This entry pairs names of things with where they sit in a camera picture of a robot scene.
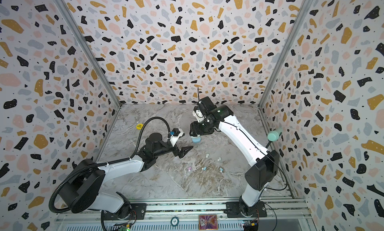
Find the terrazzo wall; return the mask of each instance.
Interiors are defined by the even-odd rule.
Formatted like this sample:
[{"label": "terrazzo wall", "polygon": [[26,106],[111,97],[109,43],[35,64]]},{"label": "terrazzo wall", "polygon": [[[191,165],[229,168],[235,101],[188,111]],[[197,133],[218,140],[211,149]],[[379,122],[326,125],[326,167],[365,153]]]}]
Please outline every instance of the terrazzo wall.
[{"label": "terrazzo wall", "polygon": [[118,108],[52,0],[0,0],[0,13],[0,229],[50,230],[53,190]]},{"label": "terrazzo wall", "polygon": [[123,103],[258,104],[303,0],[64,0]]},{"label": "terrazzo wall", "polygon": [[262,107],[318,230],[384,230],[383,0],[314,0]]}]

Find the purple card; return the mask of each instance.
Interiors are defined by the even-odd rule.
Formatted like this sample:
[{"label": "purple card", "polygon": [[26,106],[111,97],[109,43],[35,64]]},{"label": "purple card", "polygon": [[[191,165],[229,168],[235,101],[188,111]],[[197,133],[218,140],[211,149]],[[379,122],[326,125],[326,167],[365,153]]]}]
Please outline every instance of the purple card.
[{"label": "purple card", "polygon": [[217,215],[199,215],[199,230],[218,230]]}]

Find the light blue object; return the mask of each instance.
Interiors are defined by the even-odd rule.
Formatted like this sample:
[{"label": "light blue object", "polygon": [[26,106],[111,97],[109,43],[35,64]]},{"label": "light blue object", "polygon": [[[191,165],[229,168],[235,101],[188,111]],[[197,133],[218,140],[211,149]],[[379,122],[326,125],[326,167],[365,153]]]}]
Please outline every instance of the light blue object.
[{"label": "light blue object", "polygon": [[194,143],[199,143],[200,141],[201,141],[200,137],[192,138],[192,142],[194,142]]},{"label": "light blue object", "polygon": [[279,139],[280,134],[282,133],[283,129],[278,128],[276,130],[272,130],[268,133],[267,138],[269,141],[274,142]]}]

